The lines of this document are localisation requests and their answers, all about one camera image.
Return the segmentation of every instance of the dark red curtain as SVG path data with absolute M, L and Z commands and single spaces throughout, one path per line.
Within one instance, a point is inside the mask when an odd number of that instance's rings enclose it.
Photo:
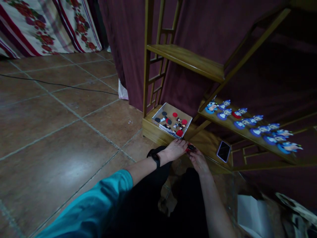
M 225 63 L 255 20 L 281 3 L 273 0 L 184 1 L 174 43 Z M 145 1 L 99 0 L 99 4 L 118 75 L 128 90 L 129 103 L 142 111 Z M 175 8 L 176 0 L 166 2 L 163 27 L 171 28 Z M 158 16 L 159 1 L 156 0 L 153 44 L 156 41 Z M 302 30 L 307 27 L 298 19 L 291 25 Z M 256 29 L 244 46 L 245 50 L 262 31 L 262 28 Z M 219 97 L 231 99 L 233 104 L 247 107 L 254 114 L 264 115 L 270 122 L 285 121 L 316 111 L 316 49 L 311 42 L 273 34 L 237 72 Z M 157 75 L 158 70 L 159 65 L 152 65 L 150 77 Z M 194 117 L 203 93 L 211 85 L 213 83 L 207 78 L 170 62 L 161 103 L 168 102 Z M 316 118 L 310 119 L 305 125 L 315 122 Z M 300 127 L 302 125 L 297 124 L 286 129 Z M 208 129 L 230 142 L 241 139 L 219 126 L 211 124 Z M 311 145 L 316 144 L 316 138 L 311 134 L 291 138 L 292 142 L 304 148 L 298 153 L 300 158 L 316 155 Z M 239 163 L 239 155 L 236 158 L 236 163 Z M 254 157 L 254 160 L 261 162 L 275 159 L 271 154 Z M 266 191 L 277 190 L 307 207 L 317 207 L 314 199 L 317 195 L 314 182 L 316 172 L 316 167 L 313 167 L 256 171 L 244 175 L 255 180 Z

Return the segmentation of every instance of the striped fabric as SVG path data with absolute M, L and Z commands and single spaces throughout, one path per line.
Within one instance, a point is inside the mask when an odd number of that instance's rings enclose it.
M 0 0 L 0 55 L 23 58 L 101 49 L 87 0 Z

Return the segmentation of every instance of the black pants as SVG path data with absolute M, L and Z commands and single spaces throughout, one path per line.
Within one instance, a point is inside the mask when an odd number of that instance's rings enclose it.
M 160 146 L 156 153 L 165 149 Z M 178 202 L 168 218 L 158 210 L 161 189 L 172 162 L 143 178 L 127 195 L 105 237 L 208 237 L 198 173 L 188 168 Z

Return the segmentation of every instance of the smartphone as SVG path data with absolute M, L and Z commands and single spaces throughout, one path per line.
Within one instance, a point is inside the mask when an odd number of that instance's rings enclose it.
M 230 145 L 226 144 L 224 141 L 221 141 L 218 152 L 217 152 L 217 156 L 226 163 L 229 158 L 230 150 L 231 150 Z

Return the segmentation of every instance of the hand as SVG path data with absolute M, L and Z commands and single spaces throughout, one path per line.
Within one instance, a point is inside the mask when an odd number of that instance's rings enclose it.
M 211 174 L 204 155 L 197 148 L 189 153 L 189 158 L 199 176 Z
M 173 140 L 168 147 L 158 153 L 160 157 L 161 164 L 166 164 L 170 161 L 174 161 L 185 154 L 187 149 L 188 142 L 184 140 L 175 139 Z

